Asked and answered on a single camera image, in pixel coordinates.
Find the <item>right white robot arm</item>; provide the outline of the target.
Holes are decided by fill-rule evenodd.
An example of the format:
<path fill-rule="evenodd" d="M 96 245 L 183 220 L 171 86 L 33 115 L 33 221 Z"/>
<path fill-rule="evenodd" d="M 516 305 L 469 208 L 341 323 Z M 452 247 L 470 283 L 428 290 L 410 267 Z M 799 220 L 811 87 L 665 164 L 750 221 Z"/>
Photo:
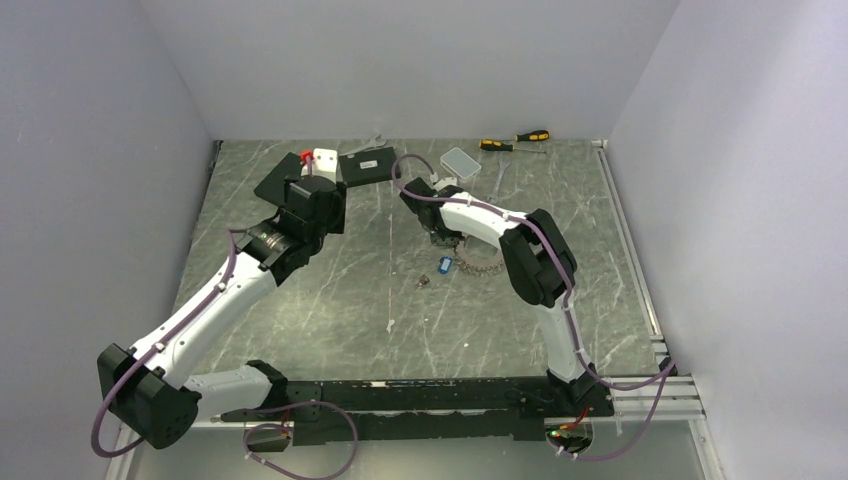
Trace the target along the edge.
<path fill-rule="evenodd" d="M 574 318 L 577 262 L 551 215 L 503 210 L 458 187 L 436 191 L 421 178 L 401 186 L 400 198 L 437 236 L 466 234 L 499 249 L 514 292 L 539 321 L 549 382 L 572 402 L 584 399 L 596 385 L 596 371 Z"/>

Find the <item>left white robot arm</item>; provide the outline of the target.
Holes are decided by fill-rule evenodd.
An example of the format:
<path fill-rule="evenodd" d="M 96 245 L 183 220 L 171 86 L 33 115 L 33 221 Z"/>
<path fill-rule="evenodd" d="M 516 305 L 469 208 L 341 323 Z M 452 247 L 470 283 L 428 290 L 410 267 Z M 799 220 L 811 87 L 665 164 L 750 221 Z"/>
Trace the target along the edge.
<path fill-rule="evenodd" d="M 329 234 L 344 230 L 347 187 L 320 175 L 273 180 L 271 217 L 228 231 L 226 260 L 207 283 L 154 331 L 97 359 L 103 401 L 92 425 L 93 451 L 104 458 L 100 431 L 113 414 L 156 449 L 173 445 L 197 419 L 237 410 L 269 412 L 288 403 L 288 379 L 261 360 L 197 375 L 196 365 L 245 312 L 317 255 Z"/>

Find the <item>large metal keyring with rings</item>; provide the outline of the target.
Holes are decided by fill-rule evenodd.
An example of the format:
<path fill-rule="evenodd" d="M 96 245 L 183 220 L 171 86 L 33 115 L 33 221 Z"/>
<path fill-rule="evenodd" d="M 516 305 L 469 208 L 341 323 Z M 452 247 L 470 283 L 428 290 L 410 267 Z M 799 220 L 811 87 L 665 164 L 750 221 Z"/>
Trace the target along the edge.
<path fill-rule="evenodd" d="M 505 268 L 505 260 L 500 250 L 487 257 L 476 256 L 465 242 L 454 245 L 449 255 L 444 259 L 450 264 L 449 267 L 440 270 L 447 272 L 456 267 L 461 272 L 474 276 L 492 276 L 499 274 Z"/>

